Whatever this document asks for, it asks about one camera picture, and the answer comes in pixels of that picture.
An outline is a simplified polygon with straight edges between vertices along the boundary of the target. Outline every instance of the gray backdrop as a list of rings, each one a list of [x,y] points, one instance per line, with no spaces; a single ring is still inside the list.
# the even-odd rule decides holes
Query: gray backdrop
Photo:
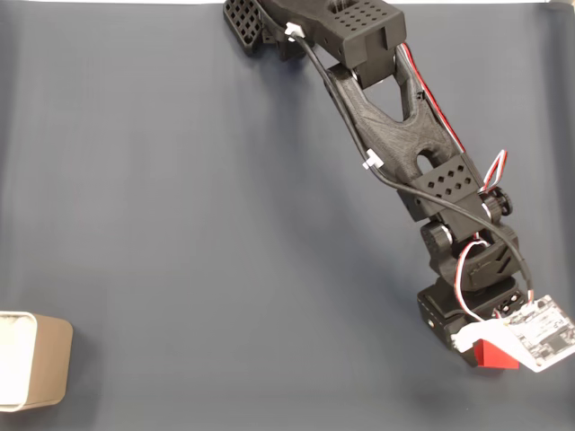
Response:
[[[421,72],[575,315],[569,6],[404,6]],[[572,430],[575,359],[473,370],[308,62],[245,57],[221,5],[0,4],[0,306],[70,320],[59,406],[15,430]],[[369,96],[398,115],[393,83]]]

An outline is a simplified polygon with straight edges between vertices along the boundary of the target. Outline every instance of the red wire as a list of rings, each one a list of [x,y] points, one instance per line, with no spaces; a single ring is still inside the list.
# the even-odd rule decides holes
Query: red wire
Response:
[[[461,140],[459,140],[459,136],[457,136],[457,133],[453,130],[453,128],[451,127],[451,125],[449,124],[449,121],[447,121],[446,116],[443,114],[443,111],[441,110],[441,108],[439,107],[439,104],[437,103],[437,101],[435,100],[435,97],[433,97],[433,93],[431,92],[431,90],[429,89],[429,87],[425,84],[425,81],[423,81],[423,76],[421,76],[419,69],[417,68],[417,66],[415,66],[415,61],[413,61],[413,56],[411,55],[411,51],[407,45],[407,43],[403,43],[402,46],[405,49],[405,52],[407,53],[407,58],[410,61],[411,67],[413,67],[413,71],[415,72],[415,74],[417,75],[418,79],[420,80],[420,84],[423,87],[423,90],[427,93],[429,101],[431,102],[431,104],[433,105],[433,107],[436,109],[436,113],[441,117],[441,120],[444,122],[444,124],[446,125],[446,127],[449,129],[449,131],[453,134],[453,136],[456,139],[456,143],[457,146],[459,146],[459,149],[461,150],[462,153],[465,153],[465,148],[464,146],[461,144]]]

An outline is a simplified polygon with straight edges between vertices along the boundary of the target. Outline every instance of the black robotic arm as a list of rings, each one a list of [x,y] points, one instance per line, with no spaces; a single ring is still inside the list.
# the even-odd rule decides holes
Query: black robotic arm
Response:
[[[483,179],[415,66],[401,11],[381,0],[226,0],[224,15],[247,54],[267,43],[277,45],[283,60],[310,57],[364,168],[398,190],[414,221],[428,220],[421,235],[439,277],[418,294],[418,304],[448,348],[477,365],[473,343],[489,340],[534,371],[575,352],[575,326],[551,298],[534,303],[517,235],[501,222],[512,205],[491,177],[499,180],[507,153]],[[340,63],[325,70],[313,44]],[[402,122],[363,93],[390,76],[401,89]],[[422,156],[431,171],[421,170]],[[525,293],[513,278],[519,271]],[[521,325],[536,318],[528,331],[559,337],[563,349],[529,339]],[[542,323],[558,320],[561,331]]]

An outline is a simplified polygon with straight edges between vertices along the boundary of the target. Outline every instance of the white cable tie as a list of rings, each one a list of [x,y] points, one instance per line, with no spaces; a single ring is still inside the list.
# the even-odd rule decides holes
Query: white cable tie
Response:
[[[300,38],[305,39],[305,33],[304,33],[304,30],[302,29],[302,27],[300,25],[294,24],[292,22],[288,22],[286,24],[286,34],[288,36],[295,34],[296,36],[299,36]],[[294,38],[289,38],[288,40],[290,42],[295,41]]]
[[[384,161],[381,160],[376,152],[371,148],[367,150],[367,155],[369,158],[365,163],[363,163],[364,169],[368,170],[371,166],[375,166],[377,169],[379,169],[384,165]]]

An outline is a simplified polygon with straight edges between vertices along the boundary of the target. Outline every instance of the white wire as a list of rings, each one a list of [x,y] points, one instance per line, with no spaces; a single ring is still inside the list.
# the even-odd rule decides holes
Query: white wire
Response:
[[[436,117],[439,119],[439,121],[443,125],[443,128],[446,130],[446,132],[451,136],[451,139],[457,145],[457,148],[459,149],[459,151],[461,153],[465,153],[465,149],[461,145],[461,142],[459,142],[459,139],[457,138],[457,136],[452,132],[451,125],[449,123],[447,123],[447,119],[445,119],[445,117],[440,113],[441,109],[440,109],[437,101],[433,97],[433,94],[430,93],[429,87],[425,84],[425,82],[423,81],[423,78],[420,75],[420,72],[417,70],[417,67],[411,61],[410,53],[408,53],[407,48],[405,47],[405,44],[402,43],[399,46],[399,49],[402,52],[402,54],[405,56],[405,58],[407,59],[407,62],[409,63],[411,70],[415,73],[415,75],[416,75],[416,77],[420,83],[420,87],[425,92],[425,94],[428,98],[428,101],[431,102],[430,105],[431,105],[431,108],[435,111]]]
[[[503,170],[505,169],[506,159],[507,159],[507,151],[501,150],[500,153],[497,154],[497,157],[495,157],[495,160],[491,164],[491,167],[485,174],[485,178],[483,179],[483,186],[479,189],[480,193],[484,192],[487,188],[489,188],[489,190],[493,189],[501,181],[501,177],[503,176]],[[497,172],[495,173],[495,181],[490,186],[489,183],[491,181],[491,177],[493,176],[493,171],[495,170],[496,167]]]
[[[464,250],[461,252],[461,254],[459,255],[459,260],[457,261],[457,267],[456,267],[456,282],[454,284],[455,289],[456,289],[456,297],[457,297],[457,301],[459,302],[459,304],[461,305],[461,308],[464,310],[464,312],[466,312],[467,314],[469,314],[471,317],[475,318],[477,321],[483,321],[483,319],[481,317],[479,317],[477,314],[475,314],[474,312],[472,312],[469,307],[467,306],[467,304],[465,303],[465,299],[463,294],[461,293],[461,276],[463,274],[463,268],[464,268],[464,264],[465,264],[465,258],[467,257],[467,254],[469,253],[469,250],[475,246],[475,245],[483,245],[485,247],[489,247],[489,244],[485,241],[485,240],[479,240],[479,241],[473,241],[468,243]]]

